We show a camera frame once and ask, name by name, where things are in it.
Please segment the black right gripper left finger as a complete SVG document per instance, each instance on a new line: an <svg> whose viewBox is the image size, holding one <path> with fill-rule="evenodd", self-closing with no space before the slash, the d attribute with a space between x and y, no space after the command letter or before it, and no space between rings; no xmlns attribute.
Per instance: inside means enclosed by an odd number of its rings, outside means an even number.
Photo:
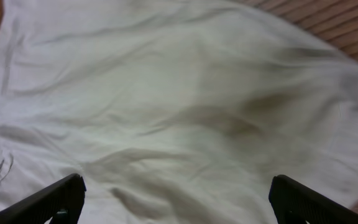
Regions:
<svg viewBox="0 0 358 224"><path fill-rule="evenodd" d="M70 174L0 211L0 224L77 224L85 192L82 176Z"/></svg>

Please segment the beige khaki shorts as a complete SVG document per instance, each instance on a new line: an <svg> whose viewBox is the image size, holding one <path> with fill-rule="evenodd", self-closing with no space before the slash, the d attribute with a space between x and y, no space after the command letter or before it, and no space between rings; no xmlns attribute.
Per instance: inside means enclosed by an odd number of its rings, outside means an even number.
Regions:
<svg viewBox="0 0 358 224"><path fill-rule="evenodd" d="M232 1L5 1L0 211L63 177L81 223L275 223L284 174L358 201L358 63Z"/></svg>

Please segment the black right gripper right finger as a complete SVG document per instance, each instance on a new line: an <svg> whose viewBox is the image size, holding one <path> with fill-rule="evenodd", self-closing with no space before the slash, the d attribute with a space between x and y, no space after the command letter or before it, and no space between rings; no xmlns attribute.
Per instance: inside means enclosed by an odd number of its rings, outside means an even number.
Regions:
<svg viewBox="0 0 358 224"><path fill-rule="evenodd" d="M278 175L268 200L278 224L358 224L358 214L301 183Z"/></svg>

